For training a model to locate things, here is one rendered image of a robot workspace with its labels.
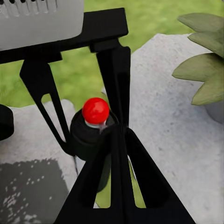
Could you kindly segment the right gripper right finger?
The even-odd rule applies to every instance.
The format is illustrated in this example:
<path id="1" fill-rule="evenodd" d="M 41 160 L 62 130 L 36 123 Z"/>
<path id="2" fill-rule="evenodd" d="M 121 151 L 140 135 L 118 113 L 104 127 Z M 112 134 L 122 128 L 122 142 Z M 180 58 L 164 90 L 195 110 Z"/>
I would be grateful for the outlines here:
<path id="1" fill-rule="evenodd" d="M 134 131 L 117 131 L 124 224 L 196 224 Z M 146 208 L 135 205 L 128 156 Z"/>

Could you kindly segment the insectifuge atomizer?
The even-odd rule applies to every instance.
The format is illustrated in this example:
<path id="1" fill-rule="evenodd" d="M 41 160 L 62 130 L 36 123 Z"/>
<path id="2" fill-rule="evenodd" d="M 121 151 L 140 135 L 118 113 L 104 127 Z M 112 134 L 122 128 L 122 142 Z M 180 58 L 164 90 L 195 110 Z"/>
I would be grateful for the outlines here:
<path id="1" fill-rule="evenodd" d="M 77 176 L 97 142 L 99 133 L 107 126 L 115 124 L 119 125 L 119 120 L 102 98 L 88 99 L 74 115 L 69 132 L 76 152 L 73 159 Z M 110 172 L 111 153 L 106 155 L 97 193 L 107 186 Z"/>

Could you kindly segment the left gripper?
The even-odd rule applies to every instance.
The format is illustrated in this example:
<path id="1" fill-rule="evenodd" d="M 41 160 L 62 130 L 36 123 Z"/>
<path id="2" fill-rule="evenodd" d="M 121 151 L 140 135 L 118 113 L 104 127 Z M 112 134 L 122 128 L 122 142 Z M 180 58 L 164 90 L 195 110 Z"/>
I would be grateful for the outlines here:
<path id="1" fill-rule="evenodd" d="M 110 109 L 120 125 L 129 127 L 131 50 L 118 39 L 125 35 L 128 35 L 125 8 L 115 8 L 84 13 L 82 31 L 72 39 L 0 50 L 0 64 L 24 60 L 19 76 L 66 154 L 76 156 L 49 63 L 62 60 L 63 51 L 89 46 L 91 53 L 97 53 Z M 41 103 L 43 95 L 49 93 L 66 142 Z"/>

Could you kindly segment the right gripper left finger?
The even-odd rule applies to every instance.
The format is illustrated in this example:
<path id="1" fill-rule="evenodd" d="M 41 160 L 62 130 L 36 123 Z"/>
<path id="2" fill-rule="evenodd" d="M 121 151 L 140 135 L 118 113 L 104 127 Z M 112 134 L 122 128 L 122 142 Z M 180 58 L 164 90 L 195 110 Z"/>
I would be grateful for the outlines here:
<path id="1" fill-rule="evenodd" d="M 105 158 L 110 153 L 111 206 L 93 208 Z M 54 224 L 124 224 L 116 124 L 99 135 Z"/>

